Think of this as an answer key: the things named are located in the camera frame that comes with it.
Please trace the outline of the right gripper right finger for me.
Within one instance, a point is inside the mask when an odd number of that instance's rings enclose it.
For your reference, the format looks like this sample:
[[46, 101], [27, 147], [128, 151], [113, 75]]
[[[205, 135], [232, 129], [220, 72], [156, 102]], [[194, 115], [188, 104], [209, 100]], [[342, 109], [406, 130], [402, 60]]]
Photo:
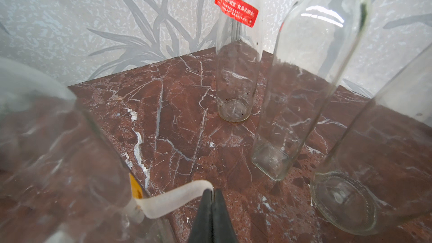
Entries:
[[220, 189], [214, 190], [213, 199], [213, 242], [237, 243], [238, 239], [231, 223], [226, 203]]

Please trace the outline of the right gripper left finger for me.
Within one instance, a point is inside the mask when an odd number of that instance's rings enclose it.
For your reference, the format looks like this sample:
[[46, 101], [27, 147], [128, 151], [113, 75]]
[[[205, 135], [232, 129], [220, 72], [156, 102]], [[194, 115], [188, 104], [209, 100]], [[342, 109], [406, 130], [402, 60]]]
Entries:
[[197, 215], [193, 221], [188, 243], [212, 243], [213, 242], [213, 217], [212, 217], [213, 191], [204, 191]]

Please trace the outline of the peeled gold label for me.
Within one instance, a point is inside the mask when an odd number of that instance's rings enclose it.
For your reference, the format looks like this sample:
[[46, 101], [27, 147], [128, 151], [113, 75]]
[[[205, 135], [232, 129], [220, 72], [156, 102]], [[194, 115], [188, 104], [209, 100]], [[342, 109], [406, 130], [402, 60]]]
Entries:
[[131, 187], [132, 196], [135, 199], [143, 199], [144, 193], [143, 193], [142, 187], [138, 183], [138, 181], [135, 179], [134, 175], [130, 173], [129, 179], [130, 179], [130, 187]]

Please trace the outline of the short glass bottle gold label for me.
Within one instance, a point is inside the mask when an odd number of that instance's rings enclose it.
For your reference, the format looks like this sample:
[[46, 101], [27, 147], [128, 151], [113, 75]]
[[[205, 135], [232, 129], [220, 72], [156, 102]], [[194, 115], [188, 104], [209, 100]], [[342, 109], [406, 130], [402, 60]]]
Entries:
[[283, 180], [366, 30], [371, 0], [299, 0], [280, 27], [252, 163]]

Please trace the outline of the peeled white label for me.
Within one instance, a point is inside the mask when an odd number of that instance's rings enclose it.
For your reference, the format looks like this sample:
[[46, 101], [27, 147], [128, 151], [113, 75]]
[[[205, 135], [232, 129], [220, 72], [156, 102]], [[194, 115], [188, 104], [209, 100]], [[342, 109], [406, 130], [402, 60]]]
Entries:
[[213, 191], [209, 181], [197, 180], [150, 198], [135, 199], [132, 196], [124, 212], [135, 223], [141, 223], [145, 218], [157, 219], [201, 197], [207, 189]]

